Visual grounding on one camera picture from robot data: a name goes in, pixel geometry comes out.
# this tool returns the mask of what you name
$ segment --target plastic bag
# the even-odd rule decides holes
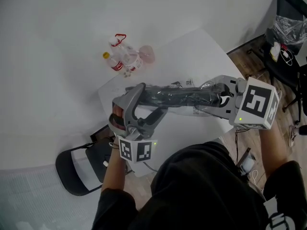
[[[168,108],[168,112],[188,116],[211,116],[211,107],[223,104],[221,96],[233,96],[222,82],[210,80],[195,87],[193,80],[177,81],[167,86],[146,85],[145,94],[141,96],[141,108],[154,110],[157,107]],[[126,88],[128,92],[134,86]]]
[[[280,43],[297,54],[307,40],[307,18],[296,21],[277,15],[272,30]]]

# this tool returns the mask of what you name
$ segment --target gray plastic part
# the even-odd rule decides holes
[[[222,75],[213,79],[212,81],[227,85],[229,91],[233,94],[233,96],[229,96],[227,104],[223,107],[204,106],[202,107],[201,110],[213,116],[228,119],[229,122],[233,122],[236,118],[236,97],[237,97],[236,86],[239,81],[245,81],[245,80],[242,78],[236,79],[233,77]]]
[[[239,96],[236,97],[236,109],[240,108],[242,100],[243,100],[243,95],[239,95]]]
[[[236,85],[237,85],[237,95],[243,95],[245,89],[246,89],[246,85],[247,85],[247,81],[245,81],[244,79],[238,79]]]
[[[167,109],[157,108],[145,119],[137,118],[134,114],[138,106],[140,96],[145,90],[146,84],[140,83],[123,96],[116,97],[113,103],[123,109],[125,136],[131,140],[148,139],[154,134],[154,129],[167,113]],[[111,124],[111,130],[119,130]]]
[[[109,128],[114,132],[114,134],[116,134],[117,136],[121,136],[121,137],[125,137],[126,136],[126,131],[116,128],[113,124],[112,124],[112,115],[110,115],[109,117]]]

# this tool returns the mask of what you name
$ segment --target black chair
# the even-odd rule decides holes
[[[279,16],[291,20],[303,21],[304,16],[307,17],[307,15],[305,14],[306,12],[307,4],[304,3],[302,0],[277,0],[277,15]],[[298,120],[295,122],[295,124],[298,124],[301,121],[301,99],[304,98],[304,96],[306,95],[305,91],[307,91],[306,88],[302,87],[304,81],[307,81],[307,79],[305,79],[306,76],[304,74],[300,74],[300,71],[302,71],[302,69],[304,69],[305,67],[300,67],[295,57],[292,60],[292,66],[287,65],[287,63],[283,60],[281,56],[279,56],[277,62],[272,59],[270,55],[270,50],[271,47],[274,46],[274,42],[277,41],[280,43],[284,43],[283,39],[281,37],[278,37],[277,32],[278,30],[276,30],[276,28],[267,29],[265,34],[265,43],[259,48],[259,51],[262,53],[262,55],[253,49],[247,51],[247,54],[253,52],[263,62],[264,65],[263,69],[256,73],[248,75],[247,78],[267,70],[270,74],[272,85],[274,84],[274,78],[276,78],[283,84],[289,86],[295,94],[295,99],[290,102],[286,107],[284,107],[283,111],[285,112],[289,106],[298,102],[299,117]],[[287,45],[287,47],[293,52],[294,55],[296,55],[299,52],[301,45],[291,44]],[[303,111],[307,115],[307,109],[305,108],[305,106],[306,105],[303,102]]]
[[[76,196],[83,196],[101,188],[102,186],[100,185],[92,190],[88,190],[86,188],[76,172],[71,157],[71,152],[78,149],[86,149],[86,156],[98,180],[103,183],[106,174],[106,166],[103,164],[103,162],[109,162],[112,152],[109,142],[113,142],[113,139],[104,138],[94,143],[88,143],[77,148],[63,151],[57,156],[56,169],[60,180],[68,192]]]

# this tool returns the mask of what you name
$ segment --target white cable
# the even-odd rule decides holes
[[[293,60],[293,55],[292,55],[292,53],[289,51],[289,50],[284,50],[284,49],[281,49],[280,50],[280,54],[281,54],[281,56],[282,56],[282,58],[283,58],[283,60],[285,61],[285,63],[288,65],[288,66],[291,66],[292,65],[292,60]],[[288,56],[289,56],[289,60],[287,61],[284,57],[283,57],[283,55],[284,54],[287,54]]]
[[[109,142],[109,146],[114,149],[119,149],[119,145],[114,144],[113,142]]]
[[[256,178],[257,178],[257,176],[258,176],[258,170],[253,170],[252,172],[251,172],[251,177],[253,178],[253,180],[254,180],[254,184],[255,184],[255,186],[257,186],[257,184],[256,184]]]
[[[264,72],[265,73],[265,72]],[[264,73],[262,73],[259,77],[257,77],[256,79],[259,79]]]

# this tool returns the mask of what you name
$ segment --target person's arm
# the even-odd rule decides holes
[[[114,144],[118,145],[118,138],[115,139]],[[112,149],[101,191],[106,188],[124,190],[125,167],[126,161],[120,157],[119,150]]]
[[[287,148],[276,121],[270,130],[260,129],[262,163],[267,178],[288,162]]]
[[[115,105],[113,114],[122,117],[122,109]],[[113,125],[125,129],[115,122]],[[125,167],[126,161],[120,157],[119,150],[112,149],[92,230],[127,229],[137,216],[133,197],[124,191]]]

